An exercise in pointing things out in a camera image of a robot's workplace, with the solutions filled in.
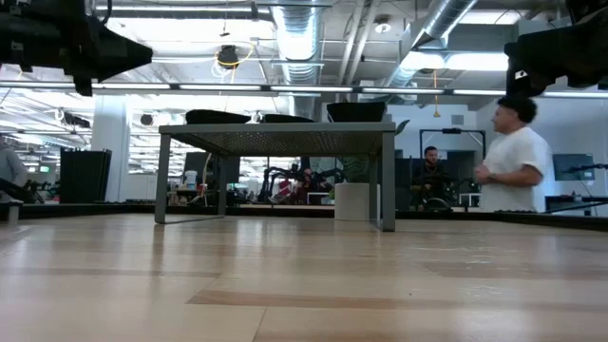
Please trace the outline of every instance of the ceiling light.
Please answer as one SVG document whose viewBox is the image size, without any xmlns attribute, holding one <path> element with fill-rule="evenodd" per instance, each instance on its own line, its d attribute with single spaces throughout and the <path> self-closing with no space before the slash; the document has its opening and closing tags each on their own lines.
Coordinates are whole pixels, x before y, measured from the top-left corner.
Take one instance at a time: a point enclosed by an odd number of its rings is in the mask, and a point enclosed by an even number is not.
<svg viewBox="0 0 608 342">
<path fill-rule="evenodd" d="M 376 26 L 375 31 L 378 33 L 387 33 L 388 31 L 390 31 L 390 24 L 389 23 L 384 23 L 384 24 L 378 24 L 378 26 Z"/>
<path fill-rule="evenodd" d="M 475 90 L 475 89 L 456 89 L 454 95 L 477 95 L 477 96 L 504 96 L 504 90 Z"/>
<path fill-rule="evenodd" d="M 305 85 L 273 85 L 272 91 L 303 91 L 303 92 L 352 92 L 351 86 L 305 86 Z"/>
<path fill-rule="evenodd" d="M 410 94 L 410 95 L 441 95 L 444 93 L 442 89 L 420 89 L 420 88 L 374 88 L 365 87 L 362 89 L 364 93 L 372 94 Z"/>
<path fill-rule="evenodd" d="M 436 53 L 412 51 L 401 61 L 400 68 L 420 70 L 424 68 L 440 69 L 445 67 L 444 57 Z"/>
<path fill-rule="evenodd" d="M 260 91 L 259 85 L 180 85 L 183 90 Z"/>
<path fill-rule="evenodd" d="M 65 82 L 0 81 L 0 87 L 73 89 L 74 84 L 65 83 Z"/>
<path fill-rule="evenodd" d="M 446 68 L 470 71 L 506 71 L 509 57 L 504 53 L 456 53 L 446 60 Z"/>
<path fill-rule="evenodd" d="M 165 84 L 97 84 L 93 89 L 170 89 L 171 85 Z"/>
<path fill-rule="evenodd" d="M 563 99 L 608 99 L 608 92 L 586 92 L 586 91 L 545 91 L 543 97 L 555 97 Z"/>
<path fill-rule="evenodd" d="M 378 15 L 373 23 L 376 25 L 374 30 L 378 33 L 387 33 L 390 31 L 389 16 L 386 14 Z"/>
<path fill-rule="evenodd" d="M 97 6 L 96 10 L 107 10 L 107 6 Z M 136 11 L 220 11 L 220 12 L 232 12 L 232 11 L 242 11 L 240 8 L 231 8 L 224 6 L 113 6 L 112 10 L 136 10 Z M 269 11 L 266 9 L 261 9 L 260 12 L 268 13 Z"/>
</svg>

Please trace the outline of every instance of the white cabinet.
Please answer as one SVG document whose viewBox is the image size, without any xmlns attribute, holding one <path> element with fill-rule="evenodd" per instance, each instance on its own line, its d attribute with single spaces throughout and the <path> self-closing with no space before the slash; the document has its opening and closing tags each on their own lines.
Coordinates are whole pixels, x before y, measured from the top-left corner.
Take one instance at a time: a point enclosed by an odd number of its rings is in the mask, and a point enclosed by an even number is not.
<svg viewBox="0 0 608 342">
<path fill-rule="evenodd" d="M 155 200 L 156 175 L 128 175 L 126 177 L 127 200 Z"/>
</svg>

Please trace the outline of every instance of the table leg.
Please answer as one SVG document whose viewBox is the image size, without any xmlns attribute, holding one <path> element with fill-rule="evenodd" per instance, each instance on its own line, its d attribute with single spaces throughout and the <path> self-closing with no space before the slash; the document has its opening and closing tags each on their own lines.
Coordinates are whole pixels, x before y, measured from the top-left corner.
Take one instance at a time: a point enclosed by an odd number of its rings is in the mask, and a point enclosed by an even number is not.
<svg viewBox="0 0 608 342">
<path fill-rule="evenodd" d="M 382 134 L 382 231 L 395 231 L 395 137 Z"/>
<path fill-rule="evenodd" d="M 218 192 L 218 215 L 226 215 L 226 159 L 219 156 L 219 192 Z"/>
<path fill-rule="evenodd" d="M 156 207 L 154 220 L 165 224 L 167 212 L 167 182 L 169 179 L 169 152 L 171 149 L 171 136 L 161 135 L 161 152 L 159 155 L 159 173 L 156 180 Z"/>
<path fill-rule="evenodd" d="M 378 220 L 378 156 L 370 155 L 370 221 Z"/>
</svg>

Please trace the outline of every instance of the black bowl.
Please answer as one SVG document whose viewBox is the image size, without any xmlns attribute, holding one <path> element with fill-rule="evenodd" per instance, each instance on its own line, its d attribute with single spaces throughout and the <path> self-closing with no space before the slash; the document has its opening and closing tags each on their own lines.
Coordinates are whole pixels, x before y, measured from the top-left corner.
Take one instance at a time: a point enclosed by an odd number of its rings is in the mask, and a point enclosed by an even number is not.
<svg viewBox="0 0 608 342">
<path fill-rule="evenodd" d="M 246 115 L 217 110 L 193 109 L 186 113 L 188 124 L 245 124 L 250 120 Z"/>
<path fill-rule="evenodd" d="M 314 123 L 314 120 L 291 115 L 266 114 L 264 115 L 262 122 L 266 124 L 307 124 Z"/>
<path fill-rule="evenodd" d="M 337 103 L 328 104 L 327 111 L 334 123 L 379 123 L 387 112 L 387 104 L 375 103 Z"/>
</svg>

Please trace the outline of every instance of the man's arm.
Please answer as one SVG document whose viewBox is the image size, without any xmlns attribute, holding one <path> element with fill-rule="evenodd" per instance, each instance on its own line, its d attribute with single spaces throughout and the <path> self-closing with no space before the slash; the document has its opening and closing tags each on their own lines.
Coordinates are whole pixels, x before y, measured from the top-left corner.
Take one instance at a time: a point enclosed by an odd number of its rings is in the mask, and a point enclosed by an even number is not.
<svg viewBox="0 0 608 342">
<path fill-rule="evenodd" d="M 23 186 L 28 180 L 28 169 L 23 162 L 19 159 L 19 156 L 12 149 L 8 151 L 7 160 L 9 161 L 9 167 L 12 171 L 12 183 L 18 186 Z"/>
<path fill-rule="evenodd" d="M 541 183 L 542 174 L 536 167 L 524 165 L 520 170 L 507 174 L 496 175 L 490 173 L 487 181 L 509 186 L 530 187 Z"/>
</svg>

